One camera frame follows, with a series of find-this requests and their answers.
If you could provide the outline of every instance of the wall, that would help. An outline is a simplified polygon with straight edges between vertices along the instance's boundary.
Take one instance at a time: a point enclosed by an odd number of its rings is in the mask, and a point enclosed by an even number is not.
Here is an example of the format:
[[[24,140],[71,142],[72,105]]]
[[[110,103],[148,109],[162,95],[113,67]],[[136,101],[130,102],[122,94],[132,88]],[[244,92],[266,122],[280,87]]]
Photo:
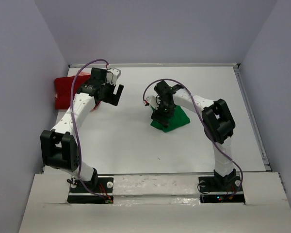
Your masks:
[[[239,63],[276,0],[35,0],[69,64]]]
[[[33,0],[0,0],[0,233],[16,233],[66,62]]]
[[[271,166],[291,205],[291,0],[279,0],[241,65]]]

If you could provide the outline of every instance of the white table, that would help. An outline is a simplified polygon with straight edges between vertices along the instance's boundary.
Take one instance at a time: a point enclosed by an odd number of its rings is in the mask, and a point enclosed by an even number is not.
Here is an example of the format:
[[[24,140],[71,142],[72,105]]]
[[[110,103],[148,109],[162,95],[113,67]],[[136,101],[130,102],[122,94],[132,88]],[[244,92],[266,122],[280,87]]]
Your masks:
[[[35,176],[20,233],[291,233],[277,173],[245,173],[246,205],[200,204],[197,175],[115,176],[113,205],[69,204],[68,177]]]
[[[196,114],[185,110],[191,123],[163,133],[150,126],[152,110],[142,93],[152,81],[176,79],[192,93],[224,99],[236,122],[232,156],[243,171],[265,171],[233,67],[123,67],[118,84],[124,90],[117,107],[102,103],[90,113],[81,130],[84,161],[99,174],[212,172],[213,148]],[[68,76],[78,68],[71,68]],[[147,93],[154,94],[154,86]],[[65,111],[58,113],[59,120]],[[61,171],[46,167],[46,174]]]

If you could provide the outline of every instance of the green cloth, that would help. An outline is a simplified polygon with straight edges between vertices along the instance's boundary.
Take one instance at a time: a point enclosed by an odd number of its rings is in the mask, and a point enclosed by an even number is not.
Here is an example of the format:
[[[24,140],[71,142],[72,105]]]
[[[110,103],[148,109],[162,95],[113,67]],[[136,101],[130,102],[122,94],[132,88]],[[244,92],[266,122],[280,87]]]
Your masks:
[[[181,126],[184,126],[186,124],[190,123],[190,119],[185,114],[183,109],[180,106],[176,106],[175,113],[172,118],[169,119],[169,126],[165,128],[162,124],[160,124],[157,121],[152,121],[151,126],[158,130],[162,130],[163,132],[167,133],[170,132],[176,128],[179,128]]]

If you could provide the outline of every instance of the red cloth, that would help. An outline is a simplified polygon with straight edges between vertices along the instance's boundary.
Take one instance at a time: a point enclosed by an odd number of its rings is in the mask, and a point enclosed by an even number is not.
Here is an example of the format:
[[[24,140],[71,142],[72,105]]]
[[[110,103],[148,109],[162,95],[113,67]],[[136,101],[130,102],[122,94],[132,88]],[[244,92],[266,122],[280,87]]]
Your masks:
[[[75,84],[73,95],[76,94],[78,88],[86,82],[91,75],[78,76]],[[68,109],[70,107],[70,91],[74,76],[62,77],[55,79],[55,88],[57,92],[57,99],[55,100],[55,109]]]

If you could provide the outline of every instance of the robotic arm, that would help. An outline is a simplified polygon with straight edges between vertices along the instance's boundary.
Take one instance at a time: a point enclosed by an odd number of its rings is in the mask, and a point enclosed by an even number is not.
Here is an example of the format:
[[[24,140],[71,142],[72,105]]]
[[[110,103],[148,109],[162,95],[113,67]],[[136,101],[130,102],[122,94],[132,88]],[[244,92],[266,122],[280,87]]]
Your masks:
[[[158,96],[149,96],[146,98],[146,102],[154,109],[151,118],[163,126],[168,127],[168,119],[173,116],[176,105],[196,113],[191,96],[181,85],[170,87],[165,81],[161,81],[156,84],[154,90]],[[216,145],[231,157],[231,136],[235,128],[235,121],[226,102],[222,99],[208,100],[197,95],[194,95],[193,99]],[[214,179],[210,186],[223,190],[237,179],[236,170],[231,161],[223,156],[214,145],[213,149],[215,168]]]
[[[113,94],[113,92],[120,75],[119,69],[92,68],[90,79],[81,85],[73,100],[77,129],[81,127],[87,114],[99,101],[117,106],[124,86],[119,85],[117,93]],[[50,131],[44,130],[40,136],[43,164],[77,177],[79,151],[74,135],[71,109],[69,108]],[[82,162],[81,167],[81,179],[95,187],[98,181],[97,170],[85,162]]]

